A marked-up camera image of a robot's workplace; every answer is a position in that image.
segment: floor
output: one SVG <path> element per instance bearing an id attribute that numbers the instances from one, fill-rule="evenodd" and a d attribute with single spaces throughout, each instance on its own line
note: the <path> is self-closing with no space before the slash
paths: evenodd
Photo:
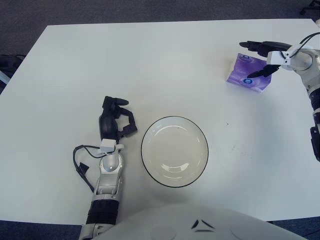
<path id="1" fill-rule="evenodd" d="M 311 0 L 2 0 L 0 54 L 26 55 L 47 25 L 200 21 L 229 19 L 320 18 L 299 14 Z M 320 217 L 273 224 L 320 239 Z M 76 240 L 81 226 L 0 221 L 0 239 Z"/>

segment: wire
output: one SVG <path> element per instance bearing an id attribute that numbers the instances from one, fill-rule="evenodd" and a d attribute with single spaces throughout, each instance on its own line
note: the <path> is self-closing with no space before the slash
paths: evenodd
<path id="1" fill-rule="evenodd" d="M 91 148 L 93 148 L 93 149 L 99 149 L 100 147 L 93 147 L 93 146 L 91 146 Z M 93 158 L 95 158 L 95 159 L 100 159 L 100 158 L 103 158 L 103 157 L 107 156 L 106 154 L 104 154 L 104 155 L 102 155 L 102 156 L 93 156 L 93 155 L 91 154 L 91 152 L 88 150 L 88 146 L 84 146 L 84 149 L 88 152 L 88 154 L 89 154 L 91 157 L 93 157 Z"/>
<path id="2" fill-rule="evenodd" d="M 309 36 L 306 36 L 299 44 L 303 44 L 305 40 L 307 40 L 308 38 L 312 38 L 313 36 L 318 35 L 318 34 L 320 34 L 320 32 L 315 32 L 315 33 L 310 34 Z"/>
<path id="3" fill-rule="evenodd" d="M 302 237 L 306 237 L 306 236 L 315 234 L 315 233 L 317 233 L 317 232 L 320 232 L 320 229 L 318 229 L 317 231 L 310 232 L 310 233 L 308 233 L 308 234 L 306 234 L 306 235 L 303 235 Z"/>
<path id="4" fill-rule="evenodd" d="M 301 45 L 301 47 L 298 48 L 297 51 L 295 51 L 294 54 L 292 54 L 292 55 L 290 56 L 290 58 L 292 58 L 292 57 L 294 57 L 295 55 L 297 55 L 297 53 L 303 48 L 304 45 L 306 45 L 307 42 L 309 42 L 310 39 L 312 39 L 314 36 L 319 35 L 319 34 L 320 34 L 320 32 L 315 32 L 315 33 L 313 33 L 313 34 L 310 34 L 309 36 L 306 36 L 299 44 L 302 44 L 303 42 L 304 42 L 304 43 Z"/>
<path id="5" fill-rule="evenodd" d="M 106 154 L 102 155 L 102 156 L 94 156 L 94 155 L 92 155 L 91 152 L 88 150 L 88 148 L 99 149 L 100 147 L 98 147 L 98 146 L 90 146 L 90 145 L 79 145 L 79 146 L 76 146 L 74 148 L 74 150 L 73 150 L 73 153 L 72 153 L 73 164 L 74 164 L 76 172 L 80 175 L 80 177 L 84 180 L 84 182 L 89 186 L 90 190 L 92 192 L 94 192 L 95 188 L 88 181 L 88 179 L 86 177 L 86 173 L 82 170 L 82 168 L 80 166 L 77 165 L 77 162 L 76 162 L 76 153 L 77 153 L 78 150 L 83 149 L 83 148 L 89 153 L 89 155 L 91 157 L 93 157 L 95 159 L 101 159 L 101 158 L 105 157 Z"/>

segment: tissue box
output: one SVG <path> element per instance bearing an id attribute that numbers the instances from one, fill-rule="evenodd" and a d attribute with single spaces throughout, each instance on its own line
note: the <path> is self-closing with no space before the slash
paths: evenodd
<path id="1" fill-rule="evenodd" d="M 247 78 L 247 76 L 262 70 L 266 65 L 267 62 L 264 60 L 238 53 L 233 71 L 226 81 L 256 92 L 262 92 L 270 84 L 271 75 L 254 78 Z"/>

